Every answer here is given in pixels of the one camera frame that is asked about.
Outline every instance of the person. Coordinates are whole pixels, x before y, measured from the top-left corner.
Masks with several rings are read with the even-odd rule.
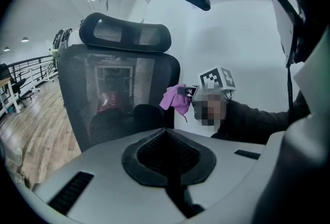
[[[320,40],[329,23],[328,0],[297,0],[300,16],[304,19],[306,32],[309,34],[308,51],[305,61]],[[269,113],[252,109],[236,101],[228,101],[225,105],[225,117],[221,126],[212,137],[223,140],[266,144],[269,137],[276,132],[285,131],[290,125],[289,112]],[[293,103],[293,122],[306,117],[310,113],[307,103],[299,92]]]

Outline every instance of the pink object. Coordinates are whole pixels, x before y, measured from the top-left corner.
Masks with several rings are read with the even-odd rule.
[[[180,95],[177,92],[177,88],[185,87],[184,84],[178,84],[174,87],[167,88],[166,93],[164,94],[163,100],[160,102],[160,106],[164,110],[168,110],[170,106],[173,106],[175,110],[180,113],[187,121],[185,114],[189,110],[191,99],[188,96]]]

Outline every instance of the metal railing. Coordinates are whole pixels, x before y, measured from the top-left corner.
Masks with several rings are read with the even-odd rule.
[[[58,61],[57,61],[57,58],[54,59],[52,56],[31,58],[31,59],[27,59],[27,60],[23,60],[20,62],[10,64],[7,66],[9,68],[10,75],[13,77],[15,82],[19,82],[24,78],[26,79],[23,86],[21,86],[21,90],[22,90],[24,87],[30,85],[32,82],[30,70],[27,68],[34,66],[34,65],[38,65],[40,63],[47,63],[47,62],[49,62],[49,65],[47,65],[49,75],[56,73]],[[33,76],[33,80],[35,81],[35,83],[42,81],[43,77],[45,75],[46,75],[46,69],[44,66],[43,67],[36,66],[35,68],[32,69],[32,76]],[[8,100],[8,98],[10,98],[10,95],[8,95],[7,98],[3,98],[3,100],[6,102]]]

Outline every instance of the gray seat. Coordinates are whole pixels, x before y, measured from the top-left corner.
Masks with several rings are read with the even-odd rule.
[[[174,128],[174,109],[159,107],[180,74],[178,61],[163,53],[171,46],[165,26],[94,13],[79,35],[84,44],[63,50],[58,72],[81,151],[141,131]]]

